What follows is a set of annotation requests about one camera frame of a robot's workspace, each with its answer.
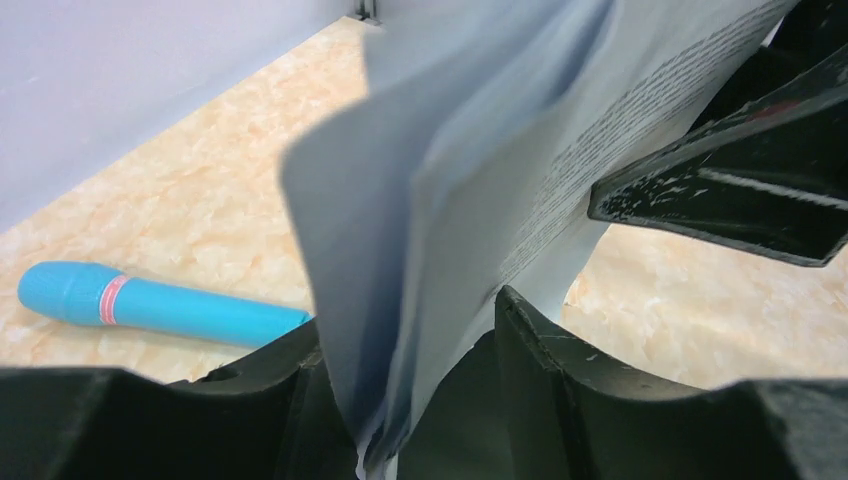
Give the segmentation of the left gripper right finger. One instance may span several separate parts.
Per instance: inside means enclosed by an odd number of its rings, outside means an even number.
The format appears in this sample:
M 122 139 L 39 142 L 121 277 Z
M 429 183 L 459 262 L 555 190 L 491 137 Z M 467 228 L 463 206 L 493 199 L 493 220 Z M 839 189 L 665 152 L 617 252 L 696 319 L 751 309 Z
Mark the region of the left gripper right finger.
M 401 479 L 843 479 L 843 379 L 701 390 L 632 367 L 512 288 L 439 385 Z

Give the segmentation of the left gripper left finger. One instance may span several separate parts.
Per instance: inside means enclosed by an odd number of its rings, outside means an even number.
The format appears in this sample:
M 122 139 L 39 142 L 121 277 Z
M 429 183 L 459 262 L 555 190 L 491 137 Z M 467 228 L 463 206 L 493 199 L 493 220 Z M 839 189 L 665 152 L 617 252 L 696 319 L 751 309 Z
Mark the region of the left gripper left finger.
M 306 323 L 194 381 L 5 368 L 5 479 L 351 479 L 357 454 Z

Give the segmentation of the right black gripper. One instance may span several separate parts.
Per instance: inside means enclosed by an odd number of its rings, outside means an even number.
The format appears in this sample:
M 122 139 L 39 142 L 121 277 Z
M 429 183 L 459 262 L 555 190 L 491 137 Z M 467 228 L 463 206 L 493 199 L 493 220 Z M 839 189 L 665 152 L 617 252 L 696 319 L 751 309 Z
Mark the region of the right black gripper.
M 593 185 L 588 216 L 827 265 L 847 243 L 846 43 L 847 0 L 800 1 L 694 131 Z

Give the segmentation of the turquoise marker pen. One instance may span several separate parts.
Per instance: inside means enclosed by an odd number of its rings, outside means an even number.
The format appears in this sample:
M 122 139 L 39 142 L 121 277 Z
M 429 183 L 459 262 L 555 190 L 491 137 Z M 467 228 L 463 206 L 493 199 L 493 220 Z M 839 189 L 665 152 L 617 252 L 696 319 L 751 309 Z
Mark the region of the turquoise marker pen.
M 146 280 L 98 263 L 38 263 L 22 275 L 17 297 L 24 307 L 71 324 L 253 348 L 311 320 L 304 310 Z

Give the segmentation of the white printed paper stack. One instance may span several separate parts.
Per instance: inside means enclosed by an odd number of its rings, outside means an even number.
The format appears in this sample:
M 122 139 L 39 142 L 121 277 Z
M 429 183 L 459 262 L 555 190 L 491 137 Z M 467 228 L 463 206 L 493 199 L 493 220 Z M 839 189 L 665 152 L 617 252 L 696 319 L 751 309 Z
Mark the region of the white printed paper stack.
M 369 93 L 282 188 L 361 479 L 392 479 L 504 285 L 557 314 L 591 185 L 680 138 L 789 1 L 446 1 L 364 40 Z

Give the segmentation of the left aluminium corner post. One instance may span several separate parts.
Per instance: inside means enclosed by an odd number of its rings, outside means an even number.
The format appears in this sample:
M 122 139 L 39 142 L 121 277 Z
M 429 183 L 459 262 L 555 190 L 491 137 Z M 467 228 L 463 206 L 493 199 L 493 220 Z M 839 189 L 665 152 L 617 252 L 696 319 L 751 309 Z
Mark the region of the left aluminium corner post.
M 377 0 L 354 0 L 354 15 L 361 21 L 377 24 L 378 1 Z

